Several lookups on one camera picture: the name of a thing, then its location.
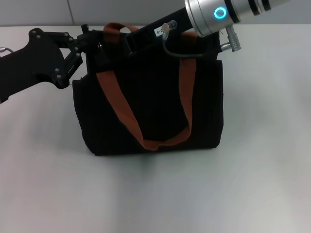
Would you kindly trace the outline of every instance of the brown handle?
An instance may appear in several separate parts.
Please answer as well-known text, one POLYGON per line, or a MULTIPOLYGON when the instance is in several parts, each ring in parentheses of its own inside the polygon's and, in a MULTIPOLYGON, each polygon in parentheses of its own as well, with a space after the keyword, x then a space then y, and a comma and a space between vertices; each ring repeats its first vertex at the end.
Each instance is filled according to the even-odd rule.
POLYGON ((147 150, 158 150, 160 146, 174 146, 186 141, 191 135, 192 127, 192 95, 196 72, 196 61, 180 60, 179 65, 179 96, 185 111, 188 126, 175 137, 166 141, 145 140, 139 124, 126 101, 113 70, 97 73, 97 78, 106 95, 107 100, 114 109, 117 117, 136 140, 147 150))
POLYGON ((120 30, 122 28, 128 28, 131 32, 137 31, 137 27, 133 27, 127 24, 121 23, 108 23, 104 27, 104 39, 106 42, 119 43, 120 42, 120 30))

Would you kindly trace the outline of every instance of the label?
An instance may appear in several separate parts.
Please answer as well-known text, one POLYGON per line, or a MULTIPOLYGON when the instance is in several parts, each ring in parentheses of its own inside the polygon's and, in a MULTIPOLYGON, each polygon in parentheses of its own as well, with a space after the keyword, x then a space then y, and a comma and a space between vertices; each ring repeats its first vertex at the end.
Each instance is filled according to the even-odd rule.
POLYGON ((155 35, 161 36, 163 34, 162 26, 155 29, 155 35))

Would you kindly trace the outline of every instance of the white wall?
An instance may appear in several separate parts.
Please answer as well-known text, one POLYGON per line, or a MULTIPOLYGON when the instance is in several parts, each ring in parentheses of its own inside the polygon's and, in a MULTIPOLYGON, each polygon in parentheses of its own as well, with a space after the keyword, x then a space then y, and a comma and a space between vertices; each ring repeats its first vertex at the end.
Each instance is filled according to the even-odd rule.
MULTIPOLYGON (((112 21, 144 25, 182 7, 184 0, 1 0, 0 26, 103 25, 112 21)), ((291 0, 245 23, 311 23, 310 9, 310 0, 291 0)))

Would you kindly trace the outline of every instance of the metal cylinder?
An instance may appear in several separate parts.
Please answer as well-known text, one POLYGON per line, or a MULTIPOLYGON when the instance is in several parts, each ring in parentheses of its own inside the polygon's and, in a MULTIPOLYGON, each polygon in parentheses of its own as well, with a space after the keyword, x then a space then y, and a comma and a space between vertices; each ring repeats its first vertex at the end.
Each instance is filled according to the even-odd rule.
POLYGON ((231 45, 230 45, 230 43, 228 42, 228 43, 225 43, 225 44, 220 45, 220 48, 221 48, 221 50, 222 50, 222 52, 223 52, 223 51, 226 51, 226 50, 231 49, 231 45))
POLYGON ((218 32, 290 0, 185 0, 191 24, 200 37, 218 32))
POLYGON ((241 49, 240 41, 238 35, 235 33, 233 26, 228 26, 225 28, 228 34, 228 40, 231 45, 232 51, 236 52, 241 49))

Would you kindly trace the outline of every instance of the blue led ring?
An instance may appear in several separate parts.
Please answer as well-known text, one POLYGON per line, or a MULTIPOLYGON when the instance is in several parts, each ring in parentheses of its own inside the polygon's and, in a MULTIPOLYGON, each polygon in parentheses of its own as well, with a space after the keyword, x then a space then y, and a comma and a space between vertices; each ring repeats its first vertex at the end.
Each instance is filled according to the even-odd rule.
POLYGON ((224 8, 224 7, 218 7, 215 12, 214 12, 214 15, 217 19, 222 19, 224 18, 226 15, 227 15, 227 10, 224 8), (219 11, 222 11, 224 14, 222 16, 219 16, 218 15, 218 12, 219 11))

